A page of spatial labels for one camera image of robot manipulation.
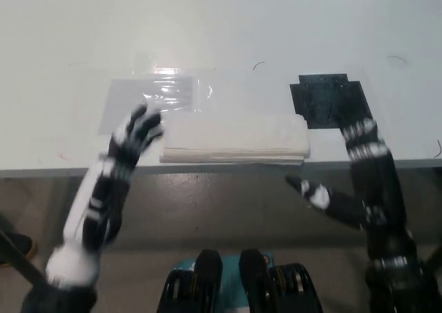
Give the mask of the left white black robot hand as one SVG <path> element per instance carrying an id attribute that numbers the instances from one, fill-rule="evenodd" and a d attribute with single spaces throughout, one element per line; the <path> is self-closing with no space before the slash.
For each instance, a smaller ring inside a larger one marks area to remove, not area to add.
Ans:
<path id="1" fill-rule="evenodd" d="M 124 203 L 142 154 L 163 135 L 161 112 L 140 104 L 115 129 L 108 148 L 87 170 L 63 228 L 63 243 L 46 264 L 49 284 L 93 287 L 102 252 L 122 226 Z"/>

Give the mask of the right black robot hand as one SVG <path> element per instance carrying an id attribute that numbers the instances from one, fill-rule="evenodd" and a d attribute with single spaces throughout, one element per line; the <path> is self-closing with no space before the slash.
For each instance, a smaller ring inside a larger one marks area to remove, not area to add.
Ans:
<path id="1" fill-rule="evenodd" d="M 349 156 L 353 196 L 298 176 L 286 176 L 286 182 L 316 211 L 364 231 L 369 259 L 382 268 L 417 264 L 394 159 L 376 121 L 366 117 L 340 131 Z"/>

